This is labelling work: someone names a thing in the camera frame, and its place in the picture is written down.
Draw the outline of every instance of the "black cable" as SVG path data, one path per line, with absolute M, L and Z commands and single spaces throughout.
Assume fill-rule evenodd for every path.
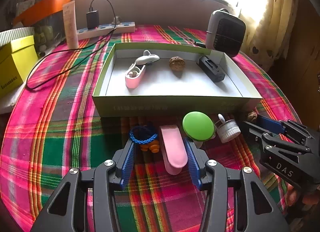
M 92 9 L 92 3 L 93 3 L 93 1 L 94 1 L 94 0 L 92 0 L 91 3 L 90 3 L 90 8 L 89 8 L 89 10 Z M 106 0 L 106 1 L 108 1 L 108 2 L 110 3 L 110 6 L 111 6 L 111 9 L 112 9 L 112 12 L 113 12 L 113 16 L 114 16 L 115 21 L 116 21 L 116 13 L 115 13 L 115 11 L 114 11 L 114 9 L 113 9 L 112 4 L 111 4 L 111 2 L 110 2 L 109 0 Z M 38 88 L 38 87 L 40 87 L 40 86 L 48 83 L 49 81 L 55 79 L 56 77 L 58 77 L 58 76 L 60 76 L 60 75 L 63 75 L 64 73 L 72 70 L 73 68 L 76 68 L 76 67 L 79 66 L 81 63 L 83 63 L 83 61 L 85 61 L 88 57 L 90 57 L 91 55 L 93 55 L 93 54 L 97 53 L 98 51 L 100 51 L 101 49 L 103 49 L 103 48 L 105 47 L 105 45 L 107 45 L 107 43 L 111 40 L 112 34 L 113 34 L 113 32 L 114 32 L 115 30 L 116 30 L 116 23 L 115 23 L 114 28 L 113 28 L 108 34 L 106 34 L 105 36 L 103 36 L 103 38 L 97 40 L 96 42 L 94 42 L 93 44 L 91 44 L 91 45 L 89 45 L 89 46 L 81 47 L 81 48 L 74 48 L 74 49 L 59 50 L 59 51 L 52 52 L 52 53 L 50 53 L 50 54 L 48 54 L 48 55 L 45 55 L 44 57 L 42 57 L 42 58 L 35 64 L 35 66 L 34 66 L 34 67 L 32 68 L 32 70 L 30 71 L 30 73 L 29 73 L 29 75 L 28 75 L 28 77 L 27 77 L 27 80 L 26 80 L 26 89 L 29 90 L 29 91 L 33 91 L 33 90 L 35 90 L 36 88 Z M 92 47 L 92 46 L 96 45 L 98 42 L 106 39 L 106 38 L 108 37 L 108 35 L 110 35 L 109 39 L 108 39 L 100 48 L 98 48 L 97 50 L 91 52 L 89 55 L 87 55 L 87 56 L 86 56 L 84 59 L 82 59 L 80 62 L 78 62 L 78 63 L 76 63 L 75 65 L 73 65 L 72 67 L 70 67 L 70 68 L 62 71 L 61 73 L 59 73 L 59 74 L 57 74 L 57 75 L 55 75 L 55 76 L 53 76 L 53 77 L 45 80 L 44 82 L 41 82 L 41 83 L 38 84 L 37 86 L 30 87 L 30 86 L 28 85 L 28 80 L 29 80 L 29 78 L 30 78 L 31 73 L 33 72 L 33 70 L 38 66 L 38 64 L 40 64 L 40 63 L 41 63 L 45 58 L 47 58 L 48 56 L 53 55 L 53 54 L 56 54 L 56 53 L 60 53 L 60 52 L 84 50 L 84 49 L 86 49 L 86 48 L 88 48 L 88 47 Z

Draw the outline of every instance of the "yellow box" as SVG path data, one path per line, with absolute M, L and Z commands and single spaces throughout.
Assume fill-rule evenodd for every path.
M 0 97 L 21 85 L 38 60 L 33 36 L 15 39 L 0 49 Z

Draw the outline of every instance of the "plaid tablecloth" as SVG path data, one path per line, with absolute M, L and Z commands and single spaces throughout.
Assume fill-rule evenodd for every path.
M 124 146 L 129 129 L 151 120 L 155 126 L 181 124 L 182 116 L 106 118 L 101 120 L 92 93 L 103 62 L 116 42 L 161 42 L 192 45 L 190 39 L 205 41 L 205 32 L 176 27 L 137 26 L 135 33 L 114 35 L 100 52 L 78 68 L 67 72 L 36 92 L 24 90 L 12 112 L 1 150 L 1 198 L 24 231 L 30 231 L 42 206 L 62 177 L 72 167 L 87 170 L 98 166 Z M 80 41 L 80 47 L 94 39 Z M 97 49 L 104 42 L 83 51 L 48 57 L 30 80 L 36 85 Z M 66 45 L 56 50 L 66 49 Z M 257 111 L 272 119 L 299 118 L 287 98 L 269 76 L 243 55 L 237 65 L 263 97 Z M 281 210 L 286 208 L 286 186 L 259 164 L 258 148 L 249 147 L 242 136 L 221 144 L 219 138 L 204 144 L 210 158 L 226 167 L 250 166 L 261 178 Z M 185 167 L 171 176 L 164 169 L 160 153 L 140 153 L 126 191 L 116 193 L 123 232 L 198 231 L 204 211 L 205 192 L 192 185 Z M 92 191 L 89 191 L 88 219 L 92 222 Z M 227 232 L 233 231 L 233 195 L 229 192 Z

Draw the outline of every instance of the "yellow curtain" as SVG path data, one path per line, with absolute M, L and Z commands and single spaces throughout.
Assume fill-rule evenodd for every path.
M 266 72 L 276 59 L 287 56 L 297 7 L 298 0 L 267 0 L 260 21 L 255 21 L 250 13 L 246 14 L 245 9 L 240 12 L 240 18 L 246 24 L 241 51 Z

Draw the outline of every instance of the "power strip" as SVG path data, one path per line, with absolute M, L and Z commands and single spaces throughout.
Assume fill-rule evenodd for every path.
M 96 29 L 90 29 L 90 30 L 88 28 L 80 29 L 77 31 L 78 40 L 105 36 L 113 28 L 114 28 L 114 25 L 112 24 L 104 24 L 104 25 L 100 25 Z M 114 31 L 114 34 L 133 33 L 135 29 L 136 29 L 136 25 L 134 22 L 122 22 L 116 26 L 116 30 Z

